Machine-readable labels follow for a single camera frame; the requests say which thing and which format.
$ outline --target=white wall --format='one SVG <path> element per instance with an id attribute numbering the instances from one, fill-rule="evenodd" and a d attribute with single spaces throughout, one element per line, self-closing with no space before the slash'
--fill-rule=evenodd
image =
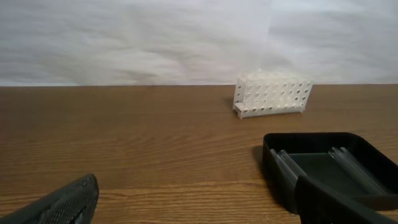
<path id="1" fill-rule="evenodd" d="M 4 0 L 0 85 L 398 83 L 398 1 Z M 269 36 L 266 40 L 268 25 Z"/>

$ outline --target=white sheet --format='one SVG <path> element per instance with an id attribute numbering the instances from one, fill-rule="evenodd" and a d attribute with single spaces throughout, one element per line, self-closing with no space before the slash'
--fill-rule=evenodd
<path id="1" fill-rule="evenodd" d="M 398 83 L 398 1 L 5 0 L 0 85 Z"/>

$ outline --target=brown tabletop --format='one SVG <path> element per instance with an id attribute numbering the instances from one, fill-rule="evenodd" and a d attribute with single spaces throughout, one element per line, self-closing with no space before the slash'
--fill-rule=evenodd
<path id="1" fill-rule="evenodd" d="M 0 216 L 94 173 L 93 223 L 300 223 L 261 174 L 267 133 L 347 131 L 398 163 L 398 85 L 315 85 L 304 113 L 247 119 L 232 111 L 233 94 L 0 88 Z"/>

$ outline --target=wrinkled white cloth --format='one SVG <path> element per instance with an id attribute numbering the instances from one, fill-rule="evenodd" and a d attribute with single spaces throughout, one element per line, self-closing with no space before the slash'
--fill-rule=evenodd
<path id="1" fill-rule="evenodd" d="M 0 85 L 398 83 L 395 0 L 4 0 Z"/>

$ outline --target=white backdrop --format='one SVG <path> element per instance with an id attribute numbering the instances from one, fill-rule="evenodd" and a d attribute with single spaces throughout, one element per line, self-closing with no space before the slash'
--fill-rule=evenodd
<path id="1" fill-rule="evenodd" d="M 259 67 L 398 83 L 398 1 L 270 3 L 3 0 L 0 85 L 224 85 Z"/>

